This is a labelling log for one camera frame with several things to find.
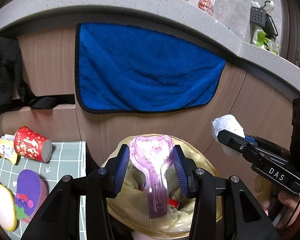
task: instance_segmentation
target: black strap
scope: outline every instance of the black strap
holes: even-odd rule
[[[22,106],[52,109],[59,104],[75,103],[74,95],[36,97],[23,80],[22,68],[18,40],[0,37],[0,114]],[[20,99],[11,100],[15,87]]]

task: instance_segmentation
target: countertop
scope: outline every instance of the countertop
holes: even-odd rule
[[[80,7],[116,8],[135,15],[184,25],[217,43],[223,50],[279,77],[300,92],[300,68],[252,44],[241,41],[222,23],[184,0],[13,0],[0,9],[0,31],[44,12]]]

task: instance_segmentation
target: human hand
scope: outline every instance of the human hand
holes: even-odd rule
[[[263,210],[266,212],[267,215],[268,215],[268,208],[270,207],[270,202],[271,202],[272,189],[273,189],[273,184],[268,180],[266,180],[265,178],[263,178],[262,176],[258,175],[255,178],[254,190],[257,193],[260,193],[256,199],[258,200],[258,202],[260,203],[261,207],[263,208]],[[286,225],[290,216],[295,210],[298,201],[300,199],[300,195],[294,197],[286,193],[285,191],[280,191],[280,193],[278,194],[278,199],[282,204],[288,207],[288,210],[285,213],[284,217],[276,225],[277,229],[281,229]],[[295,222],[299,213],[300,213],[300,205],[297,211],[295,212],[295,214],[293,215],[293,218],[289,222],[288,226],[292,225]]]

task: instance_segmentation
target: metal screw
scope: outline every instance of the metal screw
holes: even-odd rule
[[[199,174],[199,175],[202,175],[202,174],[204,174],[204,169],[202,169],[202,168],[197,168],[197,169],[195,170],[195,173],[196,173],[196,174]]]
[[[239,178],[237,177],[237,176],[232,176],[231,177],[231,180],[233,181],[233,182],[239,182]]]
[[[105,174],[105,173],[107,173],[107,169],[106,168],[100,168],[100,169],[98,169],[98,173],[99,174]]]
[[[67,182],[67,181],[71,180],[71,176],[70,175],[65,175],[65,176],[62,177],[62,180],[64,182]]]

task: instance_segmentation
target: yellow snack package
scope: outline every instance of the yellow snack package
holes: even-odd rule
[[[8,159],[12,164],[16,164],[18,155],[14,150],[14,136],[5,134],[0,138],[0,157]]]

